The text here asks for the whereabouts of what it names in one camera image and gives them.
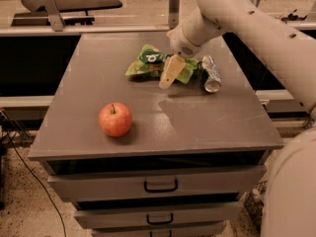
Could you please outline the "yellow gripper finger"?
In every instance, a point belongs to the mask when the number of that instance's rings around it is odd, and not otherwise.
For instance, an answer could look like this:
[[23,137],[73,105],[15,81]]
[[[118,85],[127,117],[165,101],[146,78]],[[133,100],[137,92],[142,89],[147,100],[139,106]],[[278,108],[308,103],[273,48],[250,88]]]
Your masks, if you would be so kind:
[[160,77],[159,87],[161,89],[168,89],[184,67],[185,60],[180,55],[174,54],[168,57]]

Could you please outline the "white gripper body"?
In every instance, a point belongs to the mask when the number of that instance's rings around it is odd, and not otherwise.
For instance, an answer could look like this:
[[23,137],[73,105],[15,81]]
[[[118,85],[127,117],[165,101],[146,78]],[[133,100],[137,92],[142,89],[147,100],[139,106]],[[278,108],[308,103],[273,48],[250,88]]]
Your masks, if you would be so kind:
[[190,58],[200,52],[205,35],[198,31],[186,31],[184,28],[175,28],[167,33],[170,47],[175,54]]

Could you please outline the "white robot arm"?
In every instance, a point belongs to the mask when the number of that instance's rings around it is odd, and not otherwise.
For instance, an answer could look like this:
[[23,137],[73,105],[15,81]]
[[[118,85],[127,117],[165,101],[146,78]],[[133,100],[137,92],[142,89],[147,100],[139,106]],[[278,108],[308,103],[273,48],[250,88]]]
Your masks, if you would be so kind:
[[[316,39],[259,10],[251,0],[197,0],[167,34],[174,53],[192,57],[209,40],[234,33],[312,117]],[[316,237],[316,127],[280,151],[267,184],[261,237]]]

